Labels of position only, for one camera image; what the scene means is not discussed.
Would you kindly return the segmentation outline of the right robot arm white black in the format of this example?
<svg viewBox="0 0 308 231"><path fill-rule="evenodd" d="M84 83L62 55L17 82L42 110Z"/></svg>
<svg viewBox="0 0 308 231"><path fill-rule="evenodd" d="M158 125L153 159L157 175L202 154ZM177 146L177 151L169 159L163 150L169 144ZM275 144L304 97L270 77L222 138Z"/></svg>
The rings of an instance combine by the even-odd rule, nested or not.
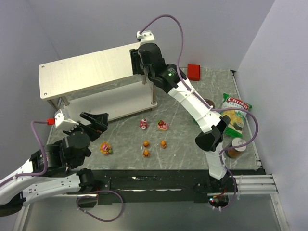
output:
<svg viewBox="0 0 308 231"><path fill-rule="evenodd" d="M129 51L134 74L145 75L156 87L178 101L201 129L196 145L205 152L209 175L224 184L228 173L221 157L223 134L230 119L212 109L175 64L166 64L155 43L145 43Z"/></svg>

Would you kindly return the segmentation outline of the pink bear donut toy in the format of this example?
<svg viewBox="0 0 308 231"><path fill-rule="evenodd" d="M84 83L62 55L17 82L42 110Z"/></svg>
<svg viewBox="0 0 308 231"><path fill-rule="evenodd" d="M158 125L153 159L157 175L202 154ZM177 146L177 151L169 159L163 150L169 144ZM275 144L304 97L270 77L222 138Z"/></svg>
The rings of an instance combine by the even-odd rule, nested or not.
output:
<svg viewBox="0 0 308 231"><path fill-rule="evenodd" d="M167 131L169 129L169 124L163 120L158 120L157 127L160 131Z"/></svg>

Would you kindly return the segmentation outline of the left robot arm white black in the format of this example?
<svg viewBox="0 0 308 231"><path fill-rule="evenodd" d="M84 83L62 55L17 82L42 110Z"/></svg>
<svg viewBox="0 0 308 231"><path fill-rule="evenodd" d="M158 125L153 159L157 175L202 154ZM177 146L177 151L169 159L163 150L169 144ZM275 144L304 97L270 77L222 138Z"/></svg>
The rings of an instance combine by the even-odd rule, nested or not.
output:
<svg viewBox="0 0 308 231"><path fill-rule="evenodd" d="M77 170L77 167L91 155L90 143L107 131L109 114L82 112L79 116L88 124L72 120L63 109L47 119L46 125L54 125L66 135L47 145L42 144L36 133L36 122L31 122L40 149L0 181L1 217L18 213L24 206L44 198L66 193L89 193L97 188L92 170Z"/></svg>

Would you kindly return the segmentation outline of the pink bear cupcake toy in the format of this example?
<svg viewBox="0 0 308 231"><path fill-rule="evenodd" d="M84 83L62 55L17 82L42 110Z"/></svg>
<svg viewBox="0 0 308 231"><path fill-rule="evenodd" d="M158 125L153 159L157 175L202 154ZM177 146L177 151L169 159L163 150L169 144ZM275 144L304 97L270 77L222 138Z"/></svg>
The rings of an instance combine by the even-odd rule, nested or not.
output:
<svg viewBox="0 0 308 231"><path fill-rule="evenodd" d="M143 118L141 121L140 121L140 128L142 130L146 130L148 127L148 123L147 123L147 120L146 118Z"/></svg>

